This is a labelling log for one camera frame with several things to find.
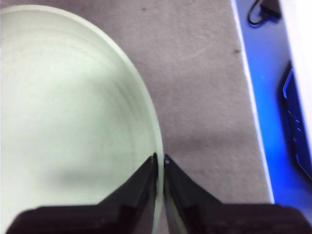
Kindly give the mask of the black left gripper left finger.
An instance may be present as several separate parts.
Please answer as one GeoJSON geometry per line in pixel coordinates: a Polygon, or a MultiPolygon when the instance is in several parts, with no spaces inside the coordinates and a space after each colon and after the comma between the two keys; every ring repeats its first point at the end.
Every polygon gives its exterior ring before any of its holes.
{"type": "Polygon", "coordinates": [[[9,234],[150,234],[156,206],[157,155],[96,205],[39,207],[20,213],[9,234]]]}

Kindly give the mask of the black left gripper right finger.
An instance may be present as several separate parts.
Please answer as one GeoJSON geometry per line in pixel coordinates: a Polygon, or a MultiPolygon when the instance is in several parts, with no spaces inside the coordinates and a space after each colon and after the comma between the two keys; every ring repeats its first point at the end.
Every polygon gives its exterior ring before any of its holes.
{"type": "Polygon", "coordinates": [[[310,224],[293,207],[223,203],[164,157],[164,204],[172,234],[308,234],[310,224]]]}

